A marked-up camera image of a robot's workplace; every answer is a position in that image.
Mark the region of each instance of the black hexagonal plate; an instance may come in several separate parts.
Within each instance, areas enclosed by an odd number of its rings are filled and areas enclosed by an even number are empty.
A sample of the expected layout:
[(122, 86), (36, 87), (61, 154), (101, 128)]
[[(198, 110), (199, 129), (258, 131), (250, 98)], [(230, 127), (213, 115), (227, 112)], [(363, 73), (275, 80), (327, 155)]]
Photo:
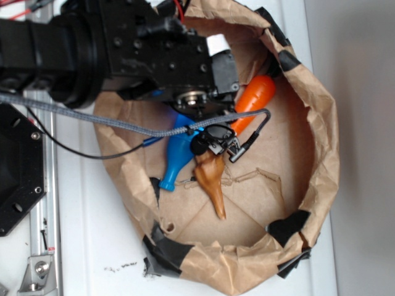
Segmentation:
[(13, 106), (0, 103), (0, 237), (45, 194), (43, 147), (42, 132)]

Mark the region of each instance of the black duct tape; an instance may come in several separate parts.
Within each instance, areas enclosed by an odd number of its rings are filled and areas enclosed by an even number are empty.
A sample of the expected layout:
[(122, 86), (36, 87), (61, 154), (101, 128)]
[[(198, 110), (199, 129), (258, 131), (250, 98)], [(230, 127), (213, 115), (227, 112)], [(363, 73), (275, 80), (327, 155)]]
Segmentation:
[(294, 269), (297, 268), (299, 265), (299, 262), (303, 259), (309, 259), (311, 254), (311, 248), (306, 248), (302, 251), (302, 253), (295, 258), (291, 259), (290, 261), (287, 261), (283, 264), (278, 265), (278, 276), (285, 279), (289, 273)]
[(154, 188), (155, 197), (156, 197), (156, 200), (158, 201), (158, 204), (159, 204), (159, 197), (160, 197), (159, 183), (160, 183), (160, 179), (158, 179), (158, 178), (149, 178), (149, 180), (151, 181), (151, 184), (152, 184), (152, 186)]
[(147, 274), (171, 276), (178, 278), (181, 274), (180, 266), (193, 245), (185, 245), (165, 237), (158, 223), (152, 229), (151, 243), (147, 236), (143, 239), (147, 257), (144, 259)]
[(267, 226), (267, 232), (273, 236), (282, 247), (284, 247), (291, 236), (302, 230), (309, 216), (310, 212), (298, 210), (283, 220), (271, 222)]
[(258, 8), (255, 10), (261, 17), (266, 19), (270, 24), (270, 32), (272, 32), (273, 36), (276, 38), (277, 42), (280, 43), (282, 46), (289, 46), (291, 42), (289, 39), (284, 35), (280, 27), (276, 24), (273, 17), (269, 14), (269, 12), (264, 9), (263, 7)]
[(300, 61), (289, 51), (283, 50), (278, 53), (278, 60), (284, 72), (290, 71), (300, 65)]

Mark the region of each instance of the blue plastic toy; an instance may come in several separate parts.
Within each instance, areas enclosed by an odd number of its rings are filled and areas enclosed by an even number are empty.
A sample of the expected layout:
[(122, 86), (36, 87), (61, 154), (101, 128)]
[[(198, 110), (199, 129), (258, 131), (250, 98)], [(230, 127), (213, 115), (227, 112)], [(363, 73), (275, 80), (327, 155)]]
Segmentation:
[[(174, 128), (179, 128), (193, 124), (194, 121), (184, 115), (177, 116)], [(192, 135), (187, 133), (176, 134), (171, 136), (167, 144), (167, 171), (163, 180), (159, 183), (159, 187), (168, 191), (174, 191), (174, 182), (181, 169), (191, 161), (194, 154), (191, 152), (191, 141), (198, 132)]]

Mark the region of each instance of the brown object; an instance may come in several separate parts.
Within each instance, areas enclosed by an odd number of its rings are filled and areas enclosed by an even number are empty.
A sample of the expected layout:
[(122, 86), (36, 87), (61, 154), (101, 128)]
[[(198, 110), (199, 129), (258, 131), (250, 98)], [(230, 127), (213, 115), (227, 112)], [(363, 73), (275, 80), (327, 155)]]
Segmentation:
[(196, 168), (194, 174), (197, 182), (210, 197), (215, 212), (221, 220), (227, 218), (221, 190), (221, 176), (225, 163), (222, 155), (215, 155), (207, 150), (202, 155), (195, 156)]
[[(287, 64), (296, 58), (292, 47), (282, 46), (271, 24), (243, 5), (192, 0), (185, 24), (200, 35), (225, 35), (235, 55), (240, 93), (261, 71), (268, 51), (286, 66), (275, 79), (276, 94), (267, 105), (272, 118), (264, 133), (237, 163), (225, 159), (222, 192), (227, 219), (218, 219), (197, 182), (185, 182), (193, 175), (194, 162), (180, 172), (178, 181), (183, 182), (176, 183), (174, 192), (161, 191), (156, 199), (149, 178), (165, 173), (166, 140), (106, 160), (104, 165), (141, 240), (154, 242), (152, 230), (159, 224), (168, 239), (193, 246), (176, 264), (182, 279), (239, 295), (274, 276), (303, 248), (316, 244), (339, 185), (336, 104), (303, 64)], [(124, 102), (113, 93), (100, 96), (95, 114), (157, 130), (172, 128), (177, 115), (165, 104)], [(240, 142), (259, 123), (254, 120)], [(102, 125), (96, 125), (96, 134), (103, 155), (126, 151), (146, 138)], [(265, 227), (298, 210), (310, 216), (282, 246)]]

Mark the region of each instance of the gray braided cable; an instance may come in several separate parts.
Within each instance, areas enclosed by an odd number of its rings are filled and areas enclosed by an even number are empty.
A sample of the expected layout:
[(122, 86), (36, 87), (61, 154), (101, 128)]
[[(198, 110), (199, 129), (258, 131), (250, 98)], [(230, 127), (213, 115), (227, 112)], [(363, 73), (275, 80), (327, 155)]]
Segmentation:
[[(41, 109), (41, 110), (52, 112), (52, 113), (58, 113), (60, 115), (76, 118), (76, 119), (83, 120), (83, 121), (99, 123), (102, 125), (113, 126), (115, 128), (121, 128), (121, 129), (129, 130), (129, 131), (133, 131), (136, 133), (140, 133), (140, 134), (145, 134), (150, 137), (158, 137), (158, 138), (168, 137), (168, 136), (174, 136), (175, 134), (182, 134), (182, 133), (185, 133), (188, 131), (188, 129), (184, 126), (180, 127), (180, 128), (166, 129), (166, 130), (143, 128), (141, 126), (134, 125), (132, 123), (124, 122), (121, 120), (116, 120), (116, 119), (97, 116), (97, 115), (85, 114), (85, 113), (81, 113), (81, 112), (78, 112), (78, 111), (75, 111), (72, 109), (59, 107), (58, 105), (55, 105), (55, 104), (48, 104), (48, 103), (36, 101), (33, 99), (27, 99), (23, 96), (18, 96), (15, 94), (0, 93), (0, 103), (24, 105), (26, 107)], [(214, 118), (206, 119), (203, 121), (199, 121), (197, 123), (189, 125), (189, 128), (192, 130), (197, 130), (198, 128), (205, 128), (206, 126), (209, 126), (209, 125), (234, 121), (239, 118), (256, 116), (256, 115), (259, 115), (262, 113), (267, 113), (267, 110), (260, 109), (260, 110), (252, 111), (252, 112), (231, 113), (228, 115), (214, 117)]]

